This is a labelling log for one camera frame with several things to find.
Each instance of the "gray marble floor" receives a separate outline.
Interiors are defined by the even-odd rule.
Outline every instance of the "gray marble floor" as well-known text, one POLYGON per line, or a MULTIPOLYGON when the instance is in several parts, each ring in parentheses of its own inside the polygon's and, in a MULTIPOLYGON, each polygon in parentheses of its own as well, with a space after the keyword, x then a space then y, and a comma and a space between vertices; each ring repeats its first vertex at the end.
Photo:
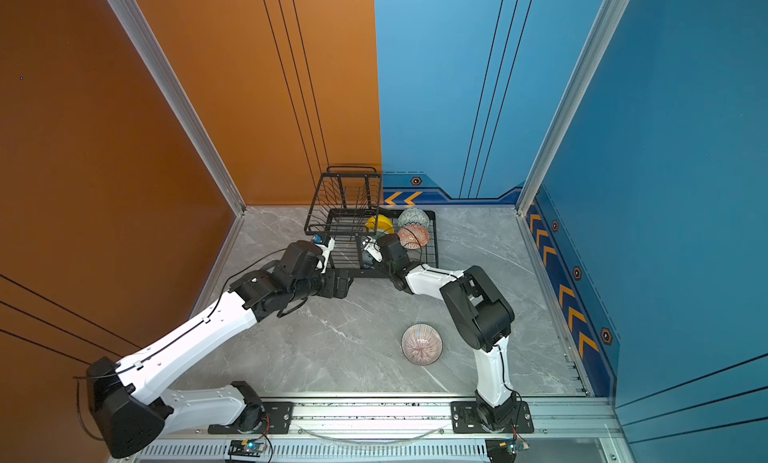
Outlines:
MULTIPOLYGON (((435 208, 440 266, 485 269, 512 306, 510 378, 522 394, 576 393, 572 364, 552 324, 524 241, 509 208, 435 208)), ((305 239, 306 208, 249 208, 217 288, 265 253, 305 239)), ((184 373, 176 389, 248 381, 264 394, 298 391, 471 393, 472 350, 445 304, 398 292, 387 279, 356 279, 345 299, 310 298, 283 319, 274 315, 235 336, 184 373), (443 338, 440 359, 414 365, 400 350, 415 323, 443 338)))

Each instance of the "yellow bowl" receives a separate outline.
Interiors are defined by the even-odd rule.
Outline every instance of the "yellow bowl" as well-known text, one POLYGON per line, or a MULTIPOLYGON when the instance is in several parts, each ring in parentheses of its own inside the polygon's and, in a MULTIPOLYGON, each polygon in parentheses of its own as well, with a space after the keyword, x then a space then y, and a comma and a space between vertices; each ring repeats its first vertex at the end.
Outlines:
POLYGON ((392 225, 392 221, 384 215, 379 215, 378 224, 376 224, 376 217, 370 217, 368 221, 366 221, 366 228, 369 230, 373 230, 373 225, 376 225, 377 230, 383 231, 388 235, 395 233, 395 227, 392 225))

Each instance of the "black wire rack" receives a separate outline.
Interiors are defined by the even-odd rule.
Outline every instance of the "black wire rack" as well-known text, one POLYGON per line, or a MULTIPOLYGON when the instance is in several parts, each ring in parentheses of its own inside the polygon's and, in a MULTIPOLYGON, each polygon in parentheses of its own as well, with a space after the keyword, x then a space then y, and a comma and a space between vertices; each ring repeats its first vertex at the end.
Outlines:
MULTIPOLYGON (((356 278, 386 278, 372 267, 370 256, 362 252, 362 241, 376 236, 379 216, 392 221, 399 230, 397 218, 403 210, 381 208, 382 175, 373 167, 328 167, 320 176, 306 216, 304 233, 326 232, 336 241, 329 266, 348 269, 356 278), (372 220, 373 225, 366 226, 372 220)), ((435 212, 427 210, 429 242, 421 249, 408 251, 408 256, 429 266, 438 267, 437 225, 435 212)))

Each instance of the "robotic arm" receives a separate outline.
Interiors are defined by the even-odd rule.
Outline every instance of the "robotic arm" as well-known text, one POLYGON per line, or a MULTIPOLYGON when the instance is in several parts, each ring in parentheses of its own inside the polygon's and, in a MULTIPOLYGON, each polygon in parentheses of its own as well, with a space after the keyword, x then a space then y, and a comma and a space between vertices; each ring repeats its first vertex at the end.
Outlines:
MULTIPOLYGON (((102 358, 92 364, 88 407, 112 456, 130 456, 159 435, 196 426, 258 431, 264 407, 244 381, 211 390, 168 386, 218 345, 272 313, 278 318, 292 313, 313 295, 345 298, 353 278, 347 270, 327 268, 333 244, 324 234, 292 243, 280 260, 241 276, 216 303, 157 342, 118 362, 102 358)), ((475 350, 478 416, 490 431, 506 428, 515 408, 506 373, 514 314, 485 271, 477 266, 445 271, 412 262, 396 235, 367 242, 366 250, 396 288, 446 302, 458 332, 475 350)))

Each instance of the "diagonal black stripe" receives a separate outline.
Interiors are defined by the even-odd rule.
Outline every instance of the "diagonal black stripe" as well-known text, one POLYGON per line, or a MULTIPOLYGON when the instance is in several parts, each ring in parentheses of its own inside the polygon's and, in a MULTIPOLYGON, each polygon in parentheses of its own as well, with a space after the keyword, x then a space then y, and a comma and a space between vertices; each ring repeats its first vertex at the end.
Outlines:
POLYGON ((76 362, 85 363, 86 365, 90 365, 91 364, 89 362, 86 362, 85 360, 82 360, 82 359, 79 359, 79 358, 75 358, 72 355, 68 355, 67 353, 60 352, 57 349, 53 349, 53 348, 51 348, 49 346, 46 346, 46 345, 43 345, 41 343, 33 342, 32 340, 26 339, 23 336, 19 336, 19 335, 15 334, 15 333, 11 333, 11 332, 5 331, 4 329, 0 329, 0 333, 5 333, 6 335, 14 336, 15 338, 23 340, 23 341, 25 341, 27 343, 32 343, 33 345, 37 345, 40 348, 45 348, 46 350, 51 351, 53 353, 58 353, 59 355, 66 356, 67 358, 72 358, 76 362))
POLYGON ((266 12, 266 19, 270 23, 270 30, 272 30, 272 39, 275 41, 275 49, 277 50, 277 58, 280 60, 280 67, 283 68, 283 78, 286 81, 286 90, 288 90, 288 98, 290 98, 290 106, 293 107, 293 117, 296 119, 296 126, 299 128, 299 136, 301 137, 301 144, 304 147, 304 155, 306 156, 306 164, 310 167, 310 178, 312 179, 312 186, 315 185, 315 173, 312 171, 312 163, 310 163, 310 154, 306 150, 306 142, 304 142, 304 133, 301 131, 301 125, 299 124, 299 114, 296 113, 296 105, 293 104, 293 95, 290 93, 290 86, 288 85, 288 77, 286 76, 286 68, 283 66, 283 57, 280 56, 280 47, 277 46, 277 36, 275 36, 275 29, 272 26, 272 18, 270 17, 270 10, 266 7, 266 0, 264 2, 264 11, 266 12))
POLYGON ((762 388, 755 388, 754 390, 749 390, 749 391, 742 391, 741 393, 736 393, 735 395, 724 396, 723 398, 718 398, 718 399, 715 399, 715 400, 706 401, 705 403, 699 403, 698 405, 691 405, 691 406, 687 406, 686 408, 681 408, 679 410, 667 411, 666 413, 662 413, 661 415, 649 416, 648 418, 643 418, 641 420, 632 421, 631 423, 623 423, 621 426, 629 426, 629 425, 634 425, 635 423, 642 423, 643 421, 648 421, 648 420, 652 420, 652 419, 656 419, 656 418, 661 418, 662 416, 672 415, 674 413, 680 413, 681 411, 686 411, 686 410, 690 410, 690 409, 694 409, 694 408, 699 408, 700 406, 711 405, 712 403, 717 403, 717 402, 720 402, 720 401, 730 400, 730 399, 733 399, 733 398, 737 398, 739 396, 749 395, 750 393, 757 393, 758 391, 763 391, 763 390, 766 390, 766 389, 768 389, 768 386, 763 386, 762 388))
POLYGON ((755 360, 758 360, 758 359, 761 359, 761 358, 765 358, 766 356, 768 356, 768 353, 763 353, 762 355, 755 356, 754 358, 746 359, 746 360, 744 360, 741 363, 736 363, 735 365, 731 365, 731 366, 727 366, 727 367, 725 367, 723 369, 719 369, 716 372, 707 373, 706 375, 699 376, 698 378, 690 379, 688 381, 683 381, 682 383, 678 383, 675 386, 670 386, 667 389, 656 391, 655 393, 651 393, 650 395, 646 395, 646 396, 644 396, 642 398, 638 398, 638 399, 634 399, 632 401, 628 401, 626 403, 622 403, 621 405, 617 406, 616 408, 621 408, 622 406, 627 406, 627 405, 631 405, 632 403, 637 403, 638 401, 645 400, 647 398, 650 398, 651 396, 660 395, 661 393, 664 393, 665 391, 670 391, 670 390, 674 390, 676 388, 680 388, 681 386, 687 385, 688 383, 693 383, 694 381, 699 381, 700 379, 709 378, 710 376, 716 375, 717 373, 726 372, 726 371, 728 371, 730 369, 736 368, 737 366, 742 366, 742 365, 745 365, 746 363, 754 362, 755 360))
POLYGON ((70 332, 70 331, 67 331, 66 329, 63 329, 61 326, 56 326, 56 325, 54 325, 54 324, 52 324, 52 323, 49 323, 49 322, 45 321, 43 318, 38 318, 38 317, 37 317, 37 316, 35 316, 35 315, 32 315, 32 314, 30 314, 30 313, 27 313, 27 312, 25 312, 23 309, 19 309, 19 308, 16 308, 14 305, 11 305, 11 304, 8 304, 8 303, 5 303, 4 301, 1 301, 1 300, 0 300, 0 304, 2 304, 2 305, 5 305, 5 306, 7 306, 8 308, 14 309, 14 310, 18 311, 18 312, 19 312, 19 313, 21 313, 21 314, 24 314, 24 315, 26 315, 26 316, 29 316, 30 318, 36 319, 38 322, 41 322, 41 323, 45 323, 45 324, 46 324, 46 325, 48 325, 48 326, 52 326, 53 328, 55 328, 55 329, 57 329, 57 330, 59 330, 59 331, 62 331, 62 332, 64 332, 64 333, 68 334, 68 335, 72 335, 73 337, 75 337, 75 338, 77 338, 77 339, 80 339, 80 340, 84 341, 85 343, 91 343, 91 345, 93 345, 93 346, 96 346, 97 348, 101 348, 101 349, 102 349, 103 351, 105 351, 105 352, 109 352, 109 353, 112 353, 113 355, 115 355, 115 356, 118 356, 118 357, 120 356, 120 353, 115 353, 115 352, 113 352, 113 351, 112 351, 112 350, 110 350, 110 349, 104 348, 104 347, 103 347, 103 346, 101 346, 101 345, 98 345, 98 344, 96 344, 96 343, 93 343, 93 342, 92 342, 91 340, 89 340, 89 339, 85 339, 85 338, 83 338, 82 336, 79 336, 79 335, 75 335, 74 333, 72 333, 72 332, 70 332))
POLYGON ((735 423, 726 423, 725 425, 710 426, 709 428, 702 428, 702 429, 699 429, 699 430, 681 431, 680 433, 673 433, 672 435, 656 436, 654 438, 646 438, 644 440, 637 440, 637 441, 628 441, 628 443, 630 445, 633 445, 635 443, 644 443, 646 441, 653 441, 653 440, 660 440, 660 439, 665 439, 665 438, 671 438, 673 436, 690 435, 691 433, 698 433, 699 431, 717 430, 717 429, 721 429, 721 428, 728 428, 729 426, 745 425, 746 423, 755 423, 755 422, 764 421, 764 420, 768 420, 768 416, 763 416, 761 418, 755 418, 755 419, 751 419, 751 420, 737 421, 735 423))
POLYGON ((299 78, 299 67, 296 66, 296 57, 293 56, 293 45, 290 42, 290 33, 288 33, 288 24, 286 23, 286 16, 283 13, 283 3, 277 0, 277 5, 280 6, 280 16, 283 17, 283 27, 286 30, 286 38, 288 38, 288 49, 290 49, 290 57, 293 60, 293 71, 296 73, 296 81, 299 83, 299 93, 301 93, 301 102, 304 104, 304 114, 306 115, 306 125, 310 127, 310 137, 312 138, 312 147, 315 149, 315 158, 317 159, 317 170, 322 173, 322 165, 320 164, 320 156, 317 154, 317 143, 315 143, 315 134, 312 131, 312 123, 310 123, 310 113, 306 109, 306 98, 304 98, 304 90, 301 87, 301 78, 299 78))
POLYGON ((504 89, 504 96, 502 97, 502 106, 498 109, 498 115, 496 116, 496 124, 493 127, 493 135, 491 136, 491 143, 488 144, 488 153, 485 155, 485 163, 482 167, 482 174, 480 175, 480 182, 478 183, 478 191, 475 194, 475 198, 480 194, 480 186, 482 185, 482 179, 485 177, 485 168, 488 166, 488 157, 491 156, 491 149, 493 148, 493 141, 496 138, 496 128, 498 128, 498 120, 502 117, 502 110, 504 109, 504 100, 507 99, 507 90, 509 90, 509 81, 512 80, 512 72, 514 71, 514 63, 518 60, 518 52, 520 52, 520 43, 523 41, 523 33, 525 33, 525 24, 528 22, 528 14, 531 12, 531 4, 533 0, 528 2, 528 10, 525 12, 525 20, 523 20, 523 28, 520 31, 520 39, 518 39, 518 47, 514 50, 514 58, 512 59, 512 68, 509 69, 509 78, 507 78, 507 87, 504 89))
POLYGON ((472 154, 472 140, 475 139, 475 128, 478 126, 478 117, 480 116, 480 104, 482 103, 482 94, 485 92, 485 80, 488 79, 488 69, 491 67, 491 55, 493 55, 493 44, 496 42, 496 32, 498 31, 498 21, 502 17, 502 7, 504 0, 498 6, 498 16, 496 17, 496 27, 493 29, 493 39, 491 40, 491 51, 488 52, 488 63, 485 64, 485 76, 482 78, 482 88, 480 89, 480 100, 478 101, 478 110, 475 113, 475 124, 472 125, 472 136, 469 137, 469 150, 467 150, 467 161, 464 163, 464 175, 462 176, 462 186, 458 190, 458 197, 462 197, 464 191, 464 180, 467 177, 467 168, 469 168, 469 155, 472 154))
POLYGON ((509 30, 507 30, 507 40, 504 42, 504 52, 502 52, 502 62, 498 64, 498 73, 496 74, 496 83, 493 85, 493 93, 491 94, 491 104, 488 106, 488 114, 485 115, 485 127, 482 130, 482 137, 480 138, 480 148, 478 148, 478 156, 475 158, 475 170, 472 171, 472 181, 469 182, 469 190, 467 192, 467 198, 472 193, 472 185, 475 183, 475 174, 478 170, 478 162, 480 161, 480 153, 482 153, 482 142, 485 140, 485 132, 488 130, 488 120, 491 118, 491 111, 493 111, 493 101, 496 98, 496 89, 498 88, 498 77, 502 74, 502 67, 504 66, 504 56, 507 54, 507 44, 509 44, 509 35, 512 33, 512 24, 514 23, 514 16, 518 12, 518 3, 520 0, 514 1, 514 9, 512 10, 512 20, 509 21, 509 30))
POLYGON ((312 85, 312 73, 310 73, 310 62, 306 58, 306 48, 304 48, 304 37, 301 34, 301 24, 299 23, 299 13, 296 10, 296 0, 293 1, 293 14, 296 15, 296 26, 299 27, 299 39, 301 40, 301 51, 304 53, 304 63, 306 64, 306 74, 310 77, 310 90, 312 91, 312 100, 315 102, 315 114, 317 115, 317 126, 320 127, 320 140, 322 150, 326 154, 326 163, 331 164, 328 158, 328 148, 326 148, 326 137, 322 134, 322 122, 320 121, 320 111, 317 109, 317 98, 315 97, 315 87, 312 85))
POLYGON ((0 274, 0 278, 3 278, 3 279, 7 280, 7 281, 8 281, 8 282, 10 282, 10 283, 13 283, 14 285, 18 286, 19 288, 22 288, 22 289, 25 289, 25 290, 27 290, 29 293, 31 293, 31 294, 33 294, 33 295, 35 295, 35 296, 39 297, 39 298, 42 298, 42 299, 44 299, 44 300, 45 300, 45 301, 47 301, 48 303, 52 304, 53 306, 57 306, 58 308, 61 308, 63 311, 65 311, 65 312, 67 312, 67 313, 70 313, 70 314, 72 314, 72 315, 75 315, 75 316, 77 316, 79 319, 81 319, 81 320, 83 320, 83 321, 85 321, 85 322, 88 322, 88 323, 90 323, 91 325, 93 325, 93 326, 95 326, 95 327, 97 327, 97 328, 99 328, 99 329, 102 329, 103 331, 105 331, 105 332, 109 333, 110 335, 118 337, 119 339, 123 340, 125 343, 129 343, 129 344, 131 344, 131 345, 135 346, 136 348, 141 348, 141 347, 140 347, 139 345, 137 345, 136 343, 133 343, 133 342, 130 342, 130 341, 126 340, 125 338, 123 338, 123 337, 122 337, 122 336, 120 336, 119 334, 116 334, 116 333, 110 332, 108 329, 104 328, 103 326, 99 325, 98 323, 94 323, 94 322, 92 322, 90 319, 88 319, 88 318, 85 318, 85 317, 84 317, 84 316, 82 316, 82 315, 78 315, 77 313, 75 313, 74 311, 70 310, 69 308, 66 308, 66 307, 64 307, 64 306, 62 306, 62 305, 59 305, 58 303, 54 302, 52 299, 44 297, 43 295, 41 295, 40 293, 38 293, 38 292, 34 291, 33 289, 29 289, 29 288, 27 288, 26 286, 22 285, 21 283, 19 283, 19 282, 16 282, 16 281, 14 281, 13 279, 10 279, 10 278, 8 278, 8 277, 7 277, 7 276, 5 276, 5 275, 2 275, 2 274, 0 274))

